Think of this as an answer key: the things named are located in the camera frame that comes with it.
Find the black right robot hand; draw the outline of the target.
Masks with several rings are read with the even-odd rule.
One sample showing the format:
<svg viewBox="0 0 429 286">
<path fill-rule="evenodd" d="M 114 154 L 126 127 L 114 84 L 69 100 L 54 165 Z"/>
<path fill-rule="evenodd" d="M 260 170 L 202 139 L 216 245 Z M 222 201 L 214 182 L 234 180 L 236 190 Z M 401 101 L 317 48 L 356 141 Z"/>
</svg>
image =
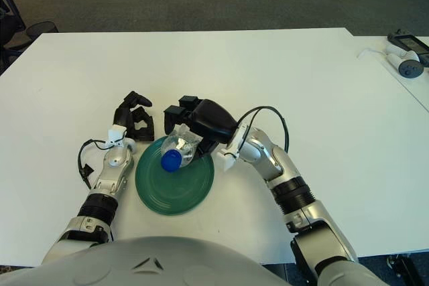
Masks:
<svg viewBox="0 0 429 286">
<path fill-rule="evenodd" d="M 178 102 L 178 106 L 171 105 L 164 111 L 164 131 L 169 135 L 176 125 L 185 124 L 201 137 L 195 160 L 212 153 L 218 144 L 231 141 L 238 123 L 221 105 L 196 96 L 183 96 Z"/>
</svg>

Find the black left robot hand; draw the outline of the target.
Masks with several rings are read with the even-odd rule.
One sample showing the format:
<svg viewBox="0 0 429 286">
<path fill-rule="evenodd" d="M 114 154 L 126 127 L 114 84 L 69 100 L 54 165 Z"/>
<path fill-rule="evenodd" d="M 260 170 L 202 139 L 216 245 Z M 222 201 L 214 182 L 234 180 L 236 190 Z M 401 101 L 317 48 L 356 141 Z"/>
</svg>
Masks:
<svg viewBox="0 0 429 286">
<path fill-rule="evenodd" d="M 126 128 L 125 136 L 140 142 L 154 141 L 154 120 L 144 107 L 152 107 L 152 102 L 131 91 L 115 110 L 113 124 Z"/>
</svg>

